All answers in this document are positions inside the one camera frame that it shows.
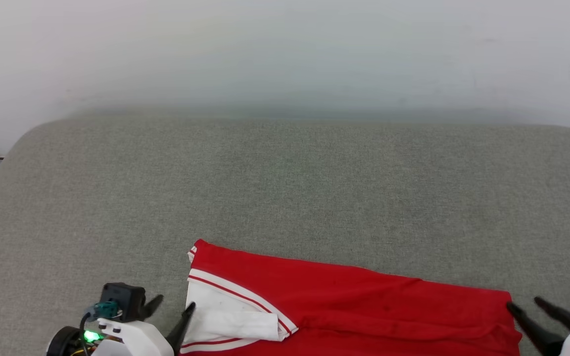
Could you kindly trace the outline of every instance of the gray cushion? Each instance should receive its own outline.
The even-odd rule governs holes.
[[[505,289],[570,309],[570,129],[94,118],[0,168],[0,355],[39,355],[105,282],[183,309],[186,252],[249,252]],[[521,343],[523,355],[534,355]]]

